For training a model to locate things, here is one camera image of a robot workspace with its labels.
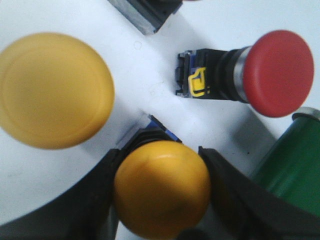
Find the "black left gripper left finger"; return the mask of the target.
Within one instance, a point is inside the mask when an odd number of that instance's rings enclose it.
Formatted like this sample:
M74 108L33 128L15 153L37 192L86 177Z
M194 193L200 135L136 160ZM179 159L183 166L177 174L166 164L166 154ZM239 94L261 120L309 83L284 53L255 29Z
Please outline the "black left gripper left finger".
M79 182L44 206L1 225L2 240L114 240L115 173L124 152L111 149Z

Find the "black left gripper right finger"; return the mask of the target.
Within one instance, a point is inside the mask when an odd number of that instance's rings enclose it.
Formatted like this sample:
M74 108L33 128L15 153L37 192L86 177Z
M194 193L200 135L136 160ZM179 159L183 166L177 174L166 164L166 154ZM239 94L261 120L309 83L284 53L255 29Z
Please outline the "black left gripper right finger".
M213 148L198 148L210 177L210 201L238 240L318 240L320 218L258 186Z

